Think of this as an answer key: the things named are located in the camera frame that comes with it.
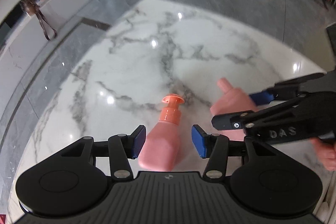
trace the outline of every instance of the gray tile floor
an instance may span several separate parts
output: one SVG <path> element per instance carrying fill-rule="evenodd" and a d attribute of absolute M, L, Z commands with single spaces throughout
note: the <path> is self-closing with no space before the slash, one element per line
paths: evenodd
<path fill-rule="evenodd" d="M 6 213 L 12 178 L 38 118 L 71 69 L 104 33 L 101 29 L 87 24 L 78 24 L 79 17 L 113 25 L 138 1 L 90 1 L 78 12 L 77 17 L 66 25 L 65 28 L 72 30 L 71 34 L 63 41 L 51 44 L 51 48 L 46 48 L 45 53 L 39 56 L 26 72 L 7 106 L 6 115 L 0 120 L 0 134 L 5 134 L 0 151 L 0 213 Z M 334 8 L 326 10 L 320 0 L 174 1 L 212 10 L 239 20 L 276 37 L 300 52 L 305 51 L 308 38 L 336 21 Z M 56 47 L 57 43 L 60 43 L 58 48 L 45 62 L 52 47 Z"/>

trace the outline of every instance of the white marble tabletop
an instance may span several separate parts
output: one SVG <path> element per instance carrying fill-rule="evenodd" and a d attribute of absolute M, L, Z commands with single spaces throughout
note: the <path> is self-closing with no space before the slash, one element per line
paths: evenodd
<path fill-rule="evenodd" d="M 192 144 L 191 126 L 216 131 L 209 108 L 221 96 L 219 78 L 252 93 L 321 71 L 280 41 L 230 18 L 165 0 L 142 0 L 86 53 L 49 103 L 21 158 L 6 222 L 23 214 L 14 186 L 23 171 L 83 136 L 103 141 L 131 134 L 139 124 L 149 132 L 168 93 L 185 98 L 182 161 L 175 170 L 203 172 L 207 160 Z M 331 172 L 317 161 L 309 142 L 277 147 L 313 169 L 326 191 Z M 130 162 L 136 175 L 137 160 Z M 227 174 L 238 165 L 239 159 L 232 159 Z M 97 167 L 109 174 L 107 159 L 97 159 Z"/>

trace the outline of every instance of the pink bottle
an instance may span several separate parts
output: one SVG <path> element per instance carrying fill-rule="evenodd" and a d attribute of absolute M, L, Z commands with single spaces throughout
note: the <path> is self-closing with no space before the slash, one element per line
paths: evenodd
<path fill-rule="evenodd" d="M 174 168 L 180 147 L 179 104 L 184 100 L 176 94 L 169 94 L 162 101 L 168 106 L 162 109 L 158 123 L 146 136 L 138 159 L 139 165 L 147 170 L 169 172 Z"/>
<path fill-rule="evenodd" d="M 210 108 L 213 116 L 244 110 L 258 111 L 251 98 L 241 88 L 234 88 L 226 78 L 219 79 L 217 85 L 224 95 Z M 220 133 L 232 141 L 242 141 L 245 137 L 243 129 L 223 130 Z"/>

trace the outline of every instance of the orange pump cap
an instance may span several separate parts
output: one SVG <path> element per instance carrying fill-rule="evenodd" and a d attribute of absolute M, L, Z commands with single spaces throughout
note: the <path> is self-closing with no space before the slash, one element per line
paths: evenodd
<path fill-rule="evenodd" d="M 179 124 L 181 118 L 179 104 L 184 103 L 183 98 L 177 94 L 168 94 L 162 102 L 168 103 L 168 106 L 162 109 L 159 120 Z"/>

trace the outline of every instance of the human hand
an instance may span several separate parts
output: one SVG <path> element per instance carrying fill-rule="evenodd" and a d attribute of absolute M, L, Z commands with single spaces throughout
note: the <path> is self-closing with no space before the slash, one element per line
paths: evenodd
<path fill-rule="evenodd" d="M 324 167 L 329 171 L 336 170 L 336 144 L 323 143 L 319 138 L 311 138 L 310 142 Z"/>

